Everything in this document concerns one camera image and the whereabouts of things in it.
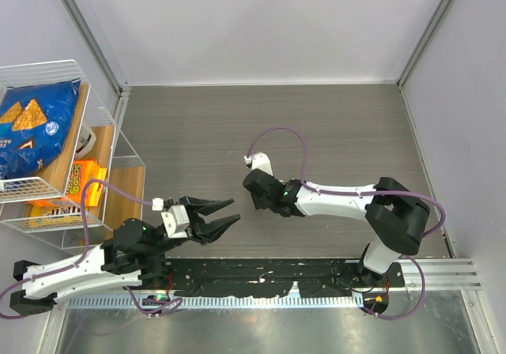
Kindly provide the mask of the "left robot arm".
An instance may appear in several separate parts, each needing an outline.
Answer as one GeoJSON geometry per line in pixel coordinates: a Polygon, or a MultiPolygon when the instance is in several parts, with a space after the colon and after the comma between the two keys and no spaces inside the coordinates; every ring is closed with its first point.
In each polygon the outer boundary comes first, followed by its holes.
{"type": "Polygon", "coordinates": [[[172,280],[167,252],[187,242],[205,246],[218,240],[240,215],[211,222],[204,218],[232,203],[231,199],[155,198],[149,206],[160,213],[162,223],[157,227],[130,217],[110,239],[80,255],[46,265],[16,262],[13,278],[17,285],[9,295],[9,308],[17,317],[24,317],[51,311],[57,304],[89,292],[165,288],[172,280]]]}

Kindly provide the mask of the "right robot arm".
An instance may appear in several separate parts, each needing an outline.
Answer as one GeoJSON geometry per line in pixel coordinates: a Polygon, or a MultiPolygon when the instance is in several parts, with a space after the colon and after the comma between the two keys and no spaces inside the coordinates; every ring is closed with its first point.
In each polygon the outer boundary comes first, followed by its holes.
{"type": "Polygon", "coordinates": [[[260,169],[243,180],[256,209],[282,217],[333,216],[369,223],[376,234],[357,265],[356,274],[368,287],[383,283],[391,264],[418,253],[430,208],[393,178],[359,187],[321,186],[291,179],[282,182],[260,169]]]}

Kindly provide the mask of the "orange candy box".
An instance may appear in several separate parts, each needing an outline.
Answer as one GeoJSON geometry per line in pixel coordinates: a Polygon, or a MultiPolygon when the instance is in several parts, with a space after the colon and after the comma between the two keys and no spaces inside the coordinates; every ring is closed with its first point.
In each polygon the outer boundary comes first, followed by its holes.
{"type": "Polygon", "coordinates": [[[107,168],[102,168],[94,159],[75,160],[70,169],[66,184],[65,195],[76,203],[85,196],[85,207],[97,207],[103,192],[101,183],[93,183],[83,192],[86,183],[92,179],[104,181],[107,177],[107,168]]]}

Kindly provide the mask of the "white round device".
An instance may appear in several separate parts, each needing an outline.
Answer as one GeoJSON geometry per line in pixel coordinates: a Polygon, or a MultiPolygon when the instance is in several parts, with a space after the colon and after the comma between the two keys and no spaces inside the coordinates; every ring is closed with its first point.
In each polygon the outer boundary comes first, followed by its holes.
{"type": "Polygon", "coordinates": [[[85,157],[96,143],[96,134],[92,127],[83,121],[81,124],[81,130],[79,132],[77,146],[74,154],[75,160],[80,160],[85,157]]]}

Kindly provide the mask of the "yellow snack box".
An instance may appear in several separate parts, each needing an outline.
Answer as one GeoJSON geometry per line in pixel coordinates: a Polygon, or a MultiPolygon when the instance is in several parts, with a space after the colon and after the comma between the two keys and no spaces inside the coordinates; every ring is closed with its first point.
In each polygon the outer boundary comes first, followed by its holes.
{"type": "Polygon", "coordinates": [[[33,201],[28,207],[30,228],[61,228],[81,223],[78,206],[53,206],[45,201],[33,201]]]}

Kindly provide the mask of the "blue chips bag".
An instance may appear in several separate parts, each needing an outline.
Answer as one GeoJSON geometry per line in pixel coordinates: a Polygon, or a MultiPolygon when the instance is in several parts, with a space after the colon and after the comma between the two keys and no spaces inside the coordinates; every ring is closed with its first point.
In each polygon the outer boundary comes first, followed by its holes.
{"type": "Polygon", "coordinates": [[[33,176],[61,153],[80,79],[8,88],[1,102],[1,179],[33,176]]]}

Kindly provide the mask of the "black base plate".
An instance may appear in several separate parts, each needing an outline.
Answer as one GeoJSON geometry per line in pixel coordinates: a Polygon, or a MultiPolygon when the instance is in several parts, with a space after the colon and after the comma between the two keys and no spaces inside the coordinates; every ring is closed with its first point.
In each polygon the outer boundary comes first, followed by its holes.
{"type": "Polygon", "coordinates": [[[376,280],[358,272],[358,261],[343,258],[170,258],[172,290],[187,297],[286,297],[297,289],[303,298],[349,296],[351,291],[405,286],[395,262],[376,280]]]}

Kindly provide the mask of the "aluminium frame rail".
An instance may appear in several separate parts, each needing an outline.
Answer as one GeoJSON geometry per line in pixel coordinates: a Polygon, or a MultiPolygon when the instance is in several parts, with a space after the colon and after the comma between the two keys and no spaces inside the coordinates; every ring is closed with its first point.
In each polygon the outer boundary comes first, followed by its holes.
{"type": "Polygon", "coordinates": [[[66,8],[68,14],[70,15],[70,18],[76,26],[76,29],[81,34],[81,38],[84,40],[86,46],[94,58],[94,61],[100,68],[100,72],[105,76],[108,87],[114,92],[114,94],[116,94],[117,97],[119,97],[123,91],[123,84],[116,77],[114,70],[110,66],[106,55],[103,53],[103,50],[100,47],[100,43],[94,36],[93,31],[86,19],[86,16],[83,14],[81,7],[78,5],[78,2],[76,0],[60,1],[66,8]]]}

